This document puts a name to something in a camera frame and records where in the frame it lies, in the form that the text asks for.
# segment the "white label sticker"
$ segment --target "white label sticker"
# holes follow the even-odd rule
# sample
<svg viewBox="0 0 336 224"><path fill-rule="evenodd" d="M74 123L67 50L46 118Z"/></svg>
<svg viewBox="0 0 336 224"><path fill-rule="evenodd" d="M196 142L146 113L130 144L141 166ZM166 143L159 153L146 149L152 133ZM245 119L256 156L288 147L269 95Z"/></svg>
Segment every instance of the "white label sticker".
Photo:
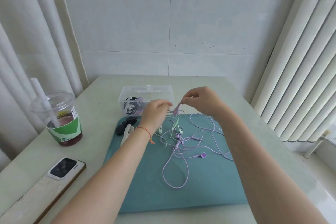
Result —
<svg viewBox="0 0 336 224"><path fill-rule="evenodd" d="M75 110L75 107L72 107L72 109L71 109L71 113L72 113L73 119L76 119L77 116L78 116L78 114L77 114L77 112L76 112L76 110Z"/></svg>

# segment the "bracelet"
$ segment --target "bracelet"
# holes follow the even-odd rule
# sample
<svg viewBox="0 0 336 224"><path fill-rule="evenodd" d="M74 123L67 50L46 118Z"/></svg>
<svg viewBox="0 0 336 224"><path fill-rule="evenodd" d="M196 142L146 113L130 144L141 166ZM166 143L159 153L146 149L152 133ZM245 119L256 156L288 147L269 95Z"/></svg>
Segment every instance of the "bracelet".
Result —
<svg viewBox="0 0 336 224"><path fill-rule="evenodd" d="M147 133L148 133L149 136L150 136L150 138L149 138L150 143L151 143L151 144L155 144L155 143L152 141L152 136L151 136L151 134L149 133L149 131L148 131L147 129L145 129L144 127L136 127L135 129L137 129L137 128L143 128L144 130L146 130Z"/></svg>

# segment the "teal tray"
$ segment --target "teal tray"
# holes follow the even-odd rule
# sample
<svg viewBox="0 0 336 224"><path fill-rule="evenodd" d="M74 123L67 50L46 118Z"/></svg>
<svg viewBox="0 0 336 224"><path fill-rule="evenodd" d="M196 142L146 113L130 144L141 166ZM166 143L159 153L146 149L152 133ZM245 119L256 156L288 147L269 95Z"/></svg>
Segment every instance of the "teal tray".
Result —
<svg viewBox="0 0 336 224"><path fill-rule="evenodd" d="M125 119L120 119L117 126ZM193 115L192 120L200 127L213 128L212 122L201 115ZM163 132L171 129L172 124L171 121L165 121L162 125ZM191 123L190 115L187 114L181 115L179 125L183 127L183 137L192 136L200 130ZM218 133L214 133L214 136L220 150L223 153L228 152L225 138ZM173 146L165 147L165 144L160 142L160 137L156 135L152 139L155 144L147 145L120 213L247 203L235 163L205 147L196 148L183 155L190 157L207 153L206 158L187 159L189 178L186 185L181 189L168 186L162 177L162 167L169 159ZM211 131L204 130L203 139L201 145L217 151ZM122 136L113 135L104 163L119 149L121 141ZM174 142L176 143L173 139L168 140L170 144L175 144ZM185 145L195 146L197 143L196 140L189 140ZM184 183L186 176L187 168L184 160L173 156L165 168L166 180L171 185L179 187Z"/></svg>

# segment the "hand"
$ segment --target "hand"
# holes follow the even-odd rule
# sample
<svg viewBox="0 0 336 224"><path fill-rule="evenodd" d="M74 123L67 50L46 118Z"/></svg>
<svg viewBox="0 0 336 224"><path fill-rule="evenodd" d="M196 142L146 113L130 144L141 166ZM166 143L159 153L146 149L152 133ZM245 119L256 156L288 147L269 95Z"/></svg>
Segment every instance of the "hand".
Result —
<svg viewBox="0 0 336 224"><path fill-rule="evenodd" d="M166 118L167 111L173 104L168 100L157 99L150 101L141 117L139 126L146 128L151 135L157 131Z"/></svg>
<svg viewBox="0 0 336 224"><path fill-rule="evenodd" d="M189 90L181 100L181 104L187 104L196 108L205 115L217 120L222 107L226 107L219 96L209 87L199 87Z"/></svg>

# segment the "white phone case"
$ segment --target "white phone case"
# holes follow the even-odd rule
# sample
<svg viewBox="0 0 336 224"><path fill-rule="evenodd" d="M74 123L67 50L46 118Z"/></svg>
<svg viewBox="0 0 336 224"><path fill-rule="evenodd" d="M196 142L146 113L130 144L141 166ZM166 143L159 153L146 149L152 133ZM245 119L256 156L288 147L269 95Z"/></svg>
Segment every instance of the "white phone case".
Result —
<svg viewBox="0 0 336 224"><path fill-rule="evenodd" d="M55 164L46 175L0 217L0 223L38 223L86 167L86 164L82 161L74 158L69 159L75 160L77 163L64 177L60 178L50 173L57 165Z"/></svg>

